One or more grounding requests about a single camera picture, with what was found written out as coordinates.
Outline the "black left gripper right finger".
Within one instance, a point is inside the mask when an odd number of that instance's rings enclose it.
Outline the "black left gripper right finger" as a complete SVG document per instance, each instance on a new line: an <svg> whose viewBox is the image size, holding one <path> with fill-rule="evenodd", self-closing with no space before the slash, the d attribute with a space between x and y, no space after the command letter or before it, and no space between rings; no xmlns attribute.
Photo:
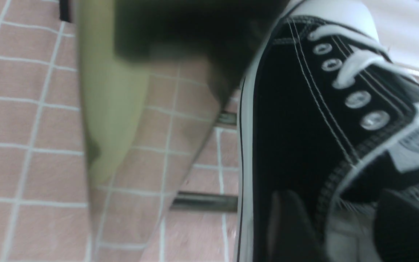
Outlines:
<svg viewBox="0 0 419 262"><path fill-rule="evenodd" d="M419 262L419 202L394 190L383 190L372 237L381 261Z"/></svg>

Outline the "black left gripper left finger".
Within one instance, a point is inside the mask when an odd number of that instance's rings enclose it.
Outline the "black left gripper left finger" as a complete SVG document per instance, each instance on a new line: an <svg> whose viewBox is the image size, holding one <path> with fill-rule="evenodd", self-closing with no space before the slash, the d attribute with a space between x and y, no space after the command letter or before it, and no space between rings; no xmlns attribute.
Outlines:
<svg viewBox="0 0 419 262"><path fill-rule="evenodd" d="M272 195L267 252L269 262L326 261L304 203L293 191Z"/></svg>

